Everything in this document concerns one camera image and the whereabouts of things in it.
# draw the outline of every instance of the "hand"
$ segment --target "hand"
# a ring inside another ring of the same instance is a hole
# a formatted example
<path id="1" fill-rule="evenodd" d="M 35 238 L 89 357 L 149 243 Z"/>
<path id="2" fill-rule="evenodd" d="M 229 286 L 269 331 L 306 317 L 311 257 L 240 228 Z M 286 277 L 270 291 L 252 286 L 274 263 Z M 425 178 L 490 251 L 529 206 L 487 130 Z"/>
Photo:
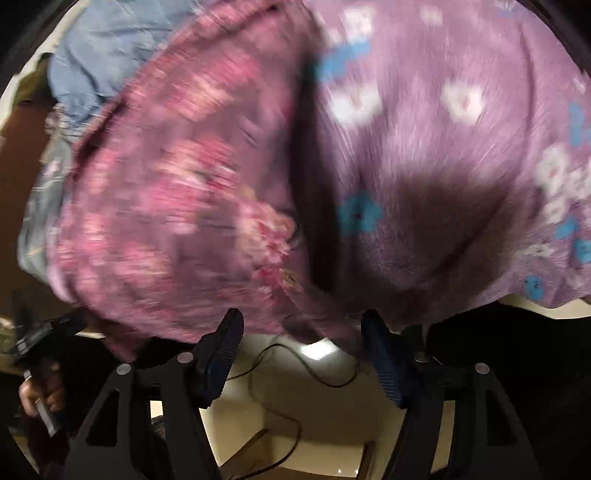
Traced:
<path id="1" fill-rule="evenodd" d="M 53 364 L 51 366 L 51 372 L 47 375 L 46 382 L 46 390 L 43 390 L 32 378 L 25 380 L 18 389 L 22 407 L 30 417 L 37 417 L 35 402 L 40 398 L 45 399 L 52 412 L 63 410 L 66 406 L 66 391 L 61 381 L 59 365 Z"/>

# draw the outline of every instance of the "metal bolt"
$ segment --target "metal bolt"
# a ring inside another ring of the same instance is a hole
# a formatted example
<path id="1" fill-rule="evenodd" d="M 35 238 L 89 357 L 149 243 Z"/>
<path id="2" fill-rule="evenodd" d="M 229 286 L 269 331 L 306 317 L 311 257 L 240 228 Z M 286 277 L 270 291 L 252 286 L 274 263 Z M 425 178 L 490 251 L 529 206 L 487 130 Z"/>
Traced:
<path id="1" fill-rule="evenodd" d="M 414 354 L 414 361 L 420 364 L 426 364 L 429 361 L 429 357 L 425 352 L 416 352 Z"/>
<path id="2" fill-rule="evenodd" d="M 130 364 L 121 364 L 117 367 L 117 373 L 119 375 L 127 375 L 131 372 L 131 365 Z"/>
<path id="3" fill-rule="evenodd" d="M 177 357 L 177 362 L 180 364 L 188 364 L 193 361 L 193 354 L 191 352 L 180 353 Z"/>
<path id="4" fill-rule="evenodd" d="M 477 373 L 481 375 L 486 375 L 488 372 L 491 371 L 491 368 L 487 364 L 476 364 L 474 365 L 474 369 Z"/>

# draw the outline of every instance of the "white flower pattern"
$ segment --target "white flower pattern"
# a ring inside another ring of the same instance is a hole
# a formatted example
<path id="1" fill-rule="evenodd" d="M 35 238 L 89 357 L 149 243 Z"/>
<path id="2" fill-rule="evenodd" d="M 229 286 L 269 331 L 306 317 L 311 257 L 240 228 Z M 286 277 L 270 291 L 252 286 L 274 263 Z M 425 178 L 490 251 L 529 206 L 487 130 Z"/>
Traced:
<path id="1" fill-rule="evenodd" d="M 542 160 L 535 168 L 535 184 L 542 187 L 548 197 L 558 194 L 564 185 L 570 157 L 564 144 L 554 144 L 544 150 Z"/>
<path id="2" fill-rule="evenodd" d="M 556 252 L 556 250 L 554 248 L 550 248 L 547 244 L 534 244 L 530 245 L 525 250 L 521 250 L 519 253 L 529 257 L 550 258 L 554 252 Z"/>
<path id="3" fill-rule="evenodd" d="M 357 43 L 372 36 L 373 17 L 374 9 L 369 6 L 346 8 L 343 11 L 341 19 L 349 43 Z"/>
<path id="4" fill-rule="evenodd" d="M 587 91 L 587 86 L 585 85 L 585 82 L 582 81 L 579 77 L 573 78 L 573 85 L 579 93 L 585 93 Z"/>
<path id="5" fill-rule="evenodd" d="M 585 219 L 583 220 L 583 224 L 586 227 L 591 228 L 591 205 L 584 207 L 583 211 L 585 213 Z"/>
<path id="6" fill-rule="evenodd" d="M 560 196 L 546 203 L 542 209 L 542 215 L 546 225 L 555 225 L 562 222 L 569 211 L 569 203 L 564 196 Z"/>
<path id="7" fill-rule="evenodd" d="M 324 40 L 330 47 L 343 43 L 343 38 L 340 36 L 340 33 L 336 28 L 329 28 L 326 30 L 324 32 Z"/>
<path id="8" fill-rule="evenodd" d="M 330 116 L 345 128 L 367 125 L 381 111 L 382 98 L 376 82 L 330 94 Z"/>
<path id="9" fill-rule="evenodd" d="M 445 83 L 441 102 L 446 106 L 452 122 L 466 125 L 474 125 L 486 106 L 482 88 L 459 82 Z"/>
<path id="10" fill-rule="evenodd" d="M 566 181 L 566 195 L 574 200 L 584 200 L 591 194 L 591 157 L 586 171 L 577 168 L 569 173 Z"/>
<path id="11" fill-rule="evenodd" d="M 503 12 L 512 12 L 517 2 L 515 0 L 495 0 L 495 5 Z"/>
<path id="12" fill-rule="evenodd" d="M 423 5 L 420 12 L 421 20 L 425 25 L 441 27 L 443 25 L 443 13 L 438 7 Z"/>
<path id="13" fill-rule="evenodd" d="M 575 271 L 567 271 L 564 275 L 564 282 L 573 290 L 578 290 L 585 286 L 585 280 Z"/>

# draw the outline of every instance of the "black cable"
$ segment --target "black cable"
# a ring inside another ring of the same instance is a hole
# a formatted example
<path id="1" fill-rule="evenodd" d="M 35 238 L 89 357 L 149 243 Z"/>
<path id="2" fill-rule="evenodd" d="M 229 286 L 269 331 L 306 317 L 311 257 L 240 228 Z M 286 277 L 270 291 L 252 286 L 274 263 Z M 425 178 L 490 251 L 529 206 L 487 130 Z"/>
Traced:
<path id="1" fill-rule="evenodd" d="M 316 372 L 314 372 L 314 369 L 308 365 L 308 363 L 300 356 L 300 354 L 298 352 L 296 352 L 293 348 L 284 345 L 283 343 L 272 343 L 269 346 L 265 347 L 263 350 L 260 351 L 260 353 L 255 357 L 252 366 L 246 370 L 245 372 L 238 374 L 238 375 L 234 375 L 233 377 L 228 378 L 228 380 L 235 380 L 237 378 L 240 377 L 244 377 L 246 375 L 248 375 L 249 373 L 251 373 L 252 371 L 254 371 L 264 360 L 265 358 L 265 354 L 271 350 L 272 348 L 275 347 L 282 347 L 285 350 L 287 350 L 288 352 L 290 352 L 292 355 L 294 355 L 302 364 L 302 366 L 304 367 L 304 369 L 306 369 L 306 371 L 308 372 L 309 376 L 311 376 L 314 380 L 316 380 L 318 383 L 321 383 L 322 385 L 324 385 L 325 387 L 330 387 L 330 388 L 343 388 L 343 387 L 347 387 L 348 385 L 351 385 L 351 383 L 354 382 L 354 380 L 357 378 L 357 374 L 359 373 L 359 364 L 357 363 L 355 365 L 355 372 L 353 373 L 353 375 L 351 376 L 351 378 L 349 378 L 346 382 L 342 383 L 342 384 L 338 384 L 338 385 L 333 385 L 328 383 L 326 380 L 323 380 L 322 378 L 320 378 L 318 376 L 318 374 Z"/>
<path id="2" fill-rule="evenodd" d="M 238 375 L 234 375 L 233 377 L 228 378 L 228 380 L 235 380 L 237 378 L 240 377 L 244 377 L 248 374 L 250 374 L 252 371 L 254 371 L 263 361 L 263 359 L 265 358 L 267 352 L 269 350 L 271 350 L 272 348 L 275 347 L 282 347 L 284 349 L 286 349 L 287 351 L 291 352 L 292 355 L 294 355 L 299 361 L 300 363 L 303 365 L 303 367 L 306 369 L 306 371 L 308 372 L 308 374 L 314 378 L 314 380 L 316 380 L 317 382 L 321 383 L 322 385 L 325 385 L 327 387 L 330 388 L 343 388 L 346 387 L 347 385 L 350 385 L 351 383 L 353 383 L 353 381 L 355 380 L 355 378 L 357 378 L 357 374 L 359 373 L 359 363 L 357 363 L 355 365 L 355 373 L 353 373 L 353 375 L 351 376 L 351 378 L 349 378 L 345 383 L 340 384 L 340 385 L 333 385 L 333 384 L 329 384 L 328 382 L 326 382 L 325 380 L 322 380 L 317 374 L 316 372 L 314 372 L 314 370 L 312 369 L 312 367 L 310 365 L 308 365 L 308 363 L 300 356 L 299 353 L 297 353 L 293 348 L 284 345 L 283 343 L 272 343 L 270 345 L 268 345 L 267 347 L 265 347 L 263 350 L 261 350 L 259 352 L 259 354 L 255 357 L 255 359 L 252 362 L 252 366 L 246 370 L 245 372 L 238 374 Z M 293 446 L 291 447 L 290 451 L 287 452 L 280 460 L 277 460 L 275 463 L 272 463 L 266 467 L 260 468 L 258 470 L 255 470 L 253 472 L 247 473 L 246 475 L 242 475 L 237 477 L 235 480 L 246 480 L 247 478 L 252 478 L 253 476 L 257 476 L 260 475 L 262 473 L 268 472 L 269 470 L 273 470 L 274 468 L 277 468 L 278 466 L 282 465 L 283 463 L 285 463 L 287 461 L 287 459 L 292 455 L 292 453 L 294 453 L 296 451 L 297 446 L 300 444 L 300 440 L 301 440 L 301 435 L 302 435 L 302 426 L 301 426 L 301 422 L 293 417 L 290 417 L 288 415 L 285 415 L 284 413 L 280 413 L 277 410 L 274 410 L 272 408 L 269 408 L 268 406 L 263 405 L 261 402 L 257 401 L 255 396 L 254 396 L 254 390 L 252 388 L 252 377 L 249 377 L 248 379 L 248 392 L 249 395 L 251 396 L 251 398 L 253 399 L 253 401 L 255 401 L 256 403 L 258 403 L 259 405 L 261 405 L 265 410 L 271 412 L 274 415 L 277 415 L 278 417 L 281 417 L 282 419 L 286 419 L 289 421 L 292 421 L 295 423 L 295 425 L 297 426 L 297 433 L 295 434 L 295 441 Z"/>

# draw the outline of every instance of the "bedding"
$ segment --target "bedding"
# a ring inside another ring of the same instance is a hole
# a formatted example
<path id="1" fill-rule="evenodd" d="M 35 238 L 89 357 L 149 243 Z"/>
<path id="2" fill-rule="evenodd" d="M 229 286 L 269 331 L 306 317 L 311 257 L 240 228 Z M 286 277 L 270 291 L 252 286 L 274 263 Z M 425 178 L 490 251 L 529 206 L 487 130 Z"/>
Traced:
<path id="1" fill-rule="evenodd" d="M 189 14 L 196 0 L 93 0 L 72 22 L 50 59 L 47 78 L 59 101 L 47 121 L 51 135 L 18 239 L 23 270 L 49 283 L 47 236 L 61 212 L 72 145 L 104 101 L 112 99 Z"/>
<path id="2" fill-rule="evenodd" d="M 589 79 L 540 19 L 307 7 L 316 26 L 295 1 L 207 9 L 102 111 L 54 288 L 138 336 L 194 342 L 234 306 L 349 346 L 368 308 L 399 329 L 591 293 Z"/>

